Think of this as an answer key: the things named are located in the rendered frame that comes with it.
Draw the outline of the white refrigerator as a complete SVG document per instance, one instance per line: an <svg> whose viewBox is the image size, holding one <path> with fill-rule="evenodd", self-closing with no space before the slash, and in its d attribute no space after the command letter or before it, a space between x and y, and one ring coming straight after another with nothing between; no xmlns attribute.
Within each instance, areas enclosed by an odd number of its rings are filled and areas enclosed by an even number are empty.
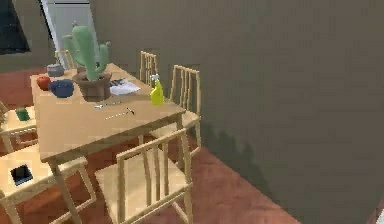
<svg viewBox="0 0 384 224"><path fill-rule="evenodd" d="M99 44L90 0L40 0L53 39L55 51L64 50L63 36L72 33L72 25L87 26L93 35L95 61L99 61Z"/></svg>

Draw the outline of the light wooden chair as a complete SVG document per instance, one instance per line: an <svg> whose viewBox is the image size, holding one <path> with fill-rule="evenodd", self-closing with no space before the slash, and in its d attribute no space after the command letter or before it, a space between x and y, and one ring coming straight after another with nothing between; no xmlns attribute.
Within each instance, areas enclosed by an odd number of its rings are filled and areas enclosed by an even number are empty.
<svg viewBox="0 0 384 224"><path fill-rule="evenodd" d="M160 138L181 128L193 128L196 134L197 146L190 154L194 156L202 147L200 120L201 120L201 80L200 72L181 65L174 65L170 100L179 97L178 105L186 110L182 121L168 124L150 132L153 137Z"/></svg>
<svg viewBox="0 0 384 224"><path fill-rule="evenodd" d="M35 108L27 106L23 109L29 116L29 120L21 121L17 116L17 110L9 110L2 101L0 101L0 138L3 141L5 151L11 153L14 151L11 139L16 140L18 148L24 148L36 144L36 138L22 141L21 136L29 133L37 133Z"/></svg>
<svg viewBox="0 0 384 224"><path fill-rule="evenodd" d="M151 76L159 72L158 57L156 54L145 51L140 52L139 78L148 86L152 85Z"/></svg>
<svg viewBox="0 0 384 224"><path fill-rule="evenodd" d="M56 50L55 59L57 64L61 64L65 70L75 69L75 63L68 50Z"/></svg>
<svg viewBox="0 0 384 224"><path fill-rule="evenodd" d="M24 164L28 166L33 175L33 179L16 186L10 171ZM89 175L86 172L85 165L87 164L87 159L80 157L59 165L64 178L79 173L90 195L90 199L76 206L77 211L83 210L97 199ZM49 165L40 160L38 144L19 149L0 157L0 205L5 209L12 224L23 224L16 209L17 204L31 199L54 184L56 184L55 178ZM62 224L70 217L70 212L66 212L49 224Z"/></svg>
<svg viewBox="0 0 384 224"><path fill-rule="evenodd" d="M168 157L169 142L181 142L184 167ZM191 156L185 129L116 155L116 163L95 172L113 224L140 224L172 206L193 224Z"/></svg>

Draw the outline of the yellow spray bottle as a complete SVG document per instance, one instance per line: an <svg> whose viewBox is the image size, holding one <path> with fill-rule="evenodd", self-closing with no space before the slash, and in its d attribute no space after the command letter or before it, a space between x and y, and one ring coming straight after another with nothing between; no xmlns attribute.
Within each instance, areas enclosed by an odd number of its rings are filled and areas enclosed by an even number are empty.
<svg viewBox="0 0 384 224"><path fill-rule="evenodd" d="M151 102L153 105L161 105L164 103L164 93L160 82L160 76L154 74L151 76L151 79L154 81L154 88L150 93Z"/></svg>

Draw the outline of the silver knife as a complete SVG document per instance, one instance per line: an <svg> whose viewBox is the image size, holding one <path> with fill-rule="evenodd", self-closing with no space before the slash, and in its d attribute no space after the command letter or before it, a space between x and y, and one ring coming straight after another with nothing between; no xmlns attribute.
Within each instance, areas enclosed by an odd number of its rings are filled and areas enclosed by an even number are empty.
<svg viewBox="0 0 384 224"><path fill-rule="evenodd" d="M105 118L105 120L109 120L109 119L112 119L112 118L115 118L115 117L119 117L119 116L122 116L122 115L127 115L127 114L135 115L135 111L133 111L132 109L127 107L123 112L120 112L120 113L115 114L115 115L108 116L108 117Z"/></svg>

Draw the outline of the white newspaper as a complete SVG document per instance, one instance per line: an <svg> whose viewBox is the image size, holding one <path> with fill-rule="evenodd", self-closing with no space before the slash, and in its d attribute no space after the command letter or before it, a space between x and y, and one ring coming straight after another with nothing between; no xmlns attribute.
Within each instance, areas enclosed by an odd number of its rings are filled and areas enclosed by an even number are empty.
<svg viewBox="0 0 384 224"><path fill-rule="evenodd" d="M110 92L113 95L126 95L138 90L140 87L127 79L117 79L110 82Z"/></svg>

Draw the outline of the silver fork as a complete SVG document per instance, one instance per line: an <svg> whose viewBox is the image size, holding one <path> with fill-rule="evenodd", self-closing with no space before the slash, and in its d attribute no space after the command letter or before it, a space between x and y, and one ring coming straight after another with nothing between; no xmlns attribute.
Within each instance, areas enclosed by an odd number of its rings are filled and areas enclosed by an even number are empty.
<svg viewBox="0 0 384 224"><path fill-rule="evenodd" d="M114 106L114 105L119 105L119 104L121 104L121 101L110 102L110 103L102 103L102 104L99 104L99 105L95 105L94 108L95 109L102 109L102 108L105 108L107 106Z"/></svg>

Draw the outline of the brown plant pot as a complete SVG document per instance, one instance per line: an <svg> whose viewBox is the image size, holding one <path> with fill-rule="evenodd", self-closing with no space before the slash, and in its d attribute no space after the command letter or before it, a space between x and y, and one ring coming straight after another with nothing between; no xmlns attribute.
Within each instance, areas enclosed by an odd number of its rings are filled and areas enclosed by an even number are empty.
<svg viewBox="0 0 384 224"><path fill-rule="evenodd" d="M78 85L81 94L87 102L100 102L111 96L111 73L96 73L88 75L86 72L77 73L72 80Z"/></svg>

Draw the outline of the light wooden dining table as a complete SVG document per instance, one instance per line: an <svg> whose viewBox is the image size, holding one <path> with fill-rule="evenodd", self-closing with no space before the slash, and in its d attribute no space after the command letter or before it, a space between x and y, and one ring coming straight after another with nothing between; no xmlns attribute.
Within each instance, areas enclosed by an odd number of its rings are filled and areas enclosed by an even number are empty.
<svg viewBox="0 0 384 224"><path fill-rule="evenodd" d="M82 224L82 220L59 165L168 124L181 122L186 112L170 100L160 106L153 105L149 97L151 88L117 65L108 64L106 71L114 79L125 78L133 82L140 90L128 95L112 96L102 102L121 101L119 105L95 109L94 106L98 104L85 101L78 87L74 88L71 97L57 98L53 93L39 88L35 75L30 77L40 159L49 164L74 224ZM108 116L123 112L127 107L135 111L135 115L127 114L105 120Z"/></svg>

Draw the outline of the green cactus plant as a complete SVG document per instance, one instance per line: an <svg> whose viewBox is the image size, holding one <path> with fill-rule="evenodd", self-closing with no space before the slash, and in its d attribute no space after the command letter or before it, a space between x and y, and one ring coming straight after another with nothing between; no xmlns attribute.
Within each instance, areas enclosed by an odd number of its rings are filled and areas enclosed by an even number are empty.
<svg viewBox="0 0 384 224"><path fill-rule="evenodd" d="M65 49L70 53L77 64L86 69L89 81L96 81L109 63L109 42L100 44L99 57L95 53L95 40L87 26L73 23L70 35L62 37Z"/></svg>

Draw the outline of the blue round pot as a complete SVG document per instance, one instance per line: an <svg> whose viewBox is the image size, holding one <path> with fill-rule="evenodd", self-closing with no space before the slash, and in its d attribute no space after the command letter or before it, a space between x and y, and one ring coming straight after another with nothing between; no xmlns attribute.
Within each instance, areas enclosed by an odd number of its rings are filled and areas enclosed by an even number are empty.
<svg viewBox="0 0 384 224"><path fill-rule="evenodd" d="M53 81L49 84L49 88L57 98L71 97L74 92L74 85L70 79Z"/></svg>

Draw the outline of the grey round bowl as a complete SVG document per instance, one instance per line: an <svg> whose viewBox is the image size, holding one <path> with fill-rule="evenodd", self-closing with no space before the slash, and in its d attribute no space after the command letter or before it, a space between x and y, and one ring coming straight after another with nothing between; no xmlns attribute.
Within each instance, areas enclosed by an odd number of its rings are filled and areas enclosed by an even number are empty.
<svg viewBox="0 0 384 224"><path fill-rule="evenodd" d="M61 64L49 64L47 73L49 77L60 77L64 75L64 67Z"/></svg>

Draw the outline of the red apple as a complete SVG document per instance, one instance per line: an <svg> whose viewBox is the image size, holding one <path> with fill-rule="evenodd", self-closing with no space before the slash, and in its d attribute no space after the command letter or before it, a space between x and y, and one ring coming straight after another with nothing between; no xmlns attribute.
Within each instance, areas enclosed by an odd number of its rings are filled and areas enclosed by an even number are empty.
<svg viewBox="0 0 384 224"><path fill-rule="evenodd" d="M48 91L49 84L51 83L51 79L49 77L40 76L37 78L36 82L41 90Z"/></svg>

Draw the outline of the black square phone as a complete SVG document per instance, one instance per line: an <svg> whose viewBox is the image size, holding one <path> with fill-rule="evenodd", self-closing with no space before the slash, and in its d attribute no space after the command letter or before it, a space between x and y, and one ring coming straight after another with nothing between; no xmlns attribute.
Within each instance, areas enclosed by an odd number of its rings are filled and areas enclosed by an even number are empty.
<svg viewBox="0 0 384 224"><path fill-rule="evenodd" d="M33 175L26 164L12 169L10 174L16 186L33 179Z"/></svg>

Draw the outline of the dark window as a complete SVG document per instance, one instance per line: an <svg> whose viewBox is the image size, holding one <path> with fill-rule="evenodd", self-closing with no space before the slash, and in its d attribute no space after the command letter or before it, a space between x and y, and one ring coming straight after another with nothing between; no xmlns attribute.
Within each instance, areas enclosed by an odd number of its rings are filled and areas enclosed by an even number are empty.
<svg viewBox="0 0 384 224"><path fill-rule="evenodd" d="M12 0L0 0L0 55L29 52Z"/></svg>

